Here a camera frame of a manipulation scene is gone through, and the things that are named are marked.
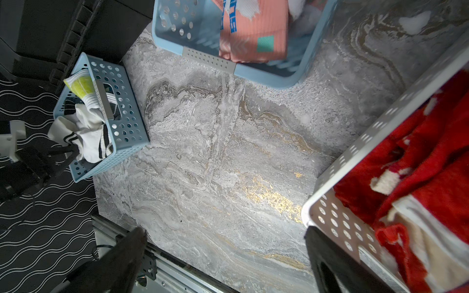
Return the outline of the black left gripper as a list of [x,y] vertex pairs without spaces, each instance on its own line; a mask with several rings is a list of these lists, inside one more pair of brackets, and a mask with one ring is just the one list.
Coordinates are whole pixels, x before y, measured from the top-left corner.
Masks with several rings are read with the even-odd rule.
[[54,163],[49,155],[45,155],[33,147],[17,150],[15,155],[18,162],[26,166],[34,183],[46,183],[55,176]]

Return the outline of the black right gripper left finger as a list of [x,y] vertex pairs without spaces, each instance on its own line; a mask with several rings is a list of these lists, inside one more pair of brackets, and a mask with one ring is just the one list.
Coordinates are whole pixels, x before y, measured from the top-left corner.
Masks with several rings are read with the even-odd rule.
[[130,293],[142,265],[147,232],[137,227],[99,261],[62,289],[63,293]]

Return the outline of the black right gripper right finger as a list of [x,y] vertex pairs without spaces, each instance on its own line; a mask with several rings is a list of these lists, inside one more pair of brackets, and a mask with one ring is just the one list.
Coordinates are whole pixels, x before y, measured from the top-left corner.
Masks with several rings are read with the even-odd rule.
[[391,293],[393,291],[317,227],[307,228],[305,243],[320,293],[339,293],[341,289],[338,280],[351,293]]

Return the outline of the red christmas sock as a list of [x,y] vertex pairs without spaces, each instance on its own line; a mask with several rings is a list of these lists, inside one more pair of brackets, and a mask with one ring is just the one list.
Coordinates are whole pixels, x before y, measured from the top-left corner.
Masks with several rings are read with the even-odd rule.
[[469,71],[462,69],[334,188],[413,293],[469,285]]

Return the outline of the pink sock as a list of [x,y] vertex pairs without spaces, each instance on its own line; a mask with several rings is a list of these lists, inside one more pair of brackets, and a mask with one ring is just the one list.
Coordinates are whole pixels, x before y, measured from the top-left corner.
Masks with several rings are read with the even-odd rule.
[[219,57],[236,63],[268,63],[287,56],[288,2],[213,2],[222,13]]

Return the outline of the white neon yellow sock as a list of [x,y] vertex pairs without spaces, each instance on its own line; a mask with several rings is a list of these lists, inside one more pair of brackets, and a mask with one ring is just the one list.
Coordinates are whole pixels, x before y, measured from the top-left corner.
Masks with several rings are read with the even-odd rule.
[[73,94],[82,100],[88,109],[98,109],[100,107],[94,83],[88,69],[82,69],[64,79],[64,84]]

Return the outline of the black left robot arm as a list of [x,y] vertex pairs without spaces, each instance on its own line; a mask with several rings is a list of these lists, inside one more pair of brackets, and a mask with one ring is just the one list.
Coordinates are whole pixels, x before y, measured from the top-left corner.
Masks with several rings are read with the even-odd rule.
[[18,198],[32,187],[44,187],[54,175],[51,152],[28,147],[15,155],[18,161],[1,168],[1,202]]

